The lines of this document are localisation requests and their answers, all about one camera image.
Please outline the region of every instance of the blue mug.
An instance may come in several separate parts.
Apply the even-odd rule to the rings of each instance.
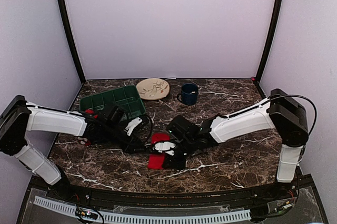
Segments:
[[[177,95],[177,100],[188,106],[194,105],[196,103],[197,98],[198,98],[198,86],[191,83],[184,84],[181,88],[181,93]]]

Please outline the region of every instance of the green plastic crate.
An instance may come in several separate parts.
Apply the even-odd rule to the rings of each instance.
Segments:
[[[135,86],[105,91],[100,94],[90,95],[80,100],[80,111],[87,109],[97,111],[106,105],[117,104],[121,109],[127,111],[128,119],[133,119],[145,114],[145,106]]]

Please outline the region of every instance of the red towel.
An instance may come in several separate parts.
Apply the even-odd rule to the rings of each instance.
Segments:
[[[158,141],[168,141],[170,140],[170,136],[164,133],[156,133],[151,137],[151,143],[155,144]],[[148,168],[154,170],[163,170],[163,164],[165,160],[165,153],[161,154],[150,154],[150,158],[148,160]]]

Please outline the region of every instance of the marble table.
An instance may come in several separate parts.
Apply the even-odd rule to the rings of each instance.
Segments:
[[[139,79],[89,80],[80,91],[72,110],[81,98],[126,85]],[[170,94],[161,100],[144,101],[153,119],[154,133],[164,133],[176,116],[200,124],[216,114],[229,114],[261,100],[249,79],[168,80]],[[184,83],[199,86],[198,102],[185,106],[176,100]],[[74,185],[149,193],[215,192],[272,183],[281,150],[275,130],[262,130],[231,139],[217,147],[189,157],[185,170],[149,170],[148,154],[125,154],[118,146],[85,147],[76,137],[60,134],[49,158],[64,168]]]

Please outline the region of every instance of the wooden plate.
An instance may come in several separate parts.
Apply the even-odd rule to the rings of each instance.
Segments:
[[[157,100],[165,98],[170,92],[170,85],[160,78],[147,78],[137,84],[137,90],[142,99]]]

